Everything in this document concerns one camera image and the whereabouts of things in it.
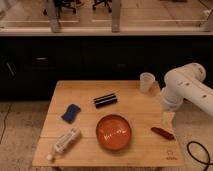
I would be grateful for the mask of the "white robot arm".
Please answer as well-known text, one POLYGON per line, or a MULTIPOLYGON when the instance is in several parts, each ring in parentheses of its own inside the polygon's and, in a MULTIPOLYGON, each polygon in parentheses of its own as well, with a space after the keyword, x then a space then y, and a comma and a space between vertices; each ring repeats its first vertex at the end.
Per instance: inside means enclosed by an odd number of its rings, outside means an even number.
POLYGON ((213 89, 203 83, 205 78, 206 70, 199 63, 189 63, 165 74, 165 86, 159 94, 163 126, 172 122, 184 100, 190 101, 213 118, 213 89))

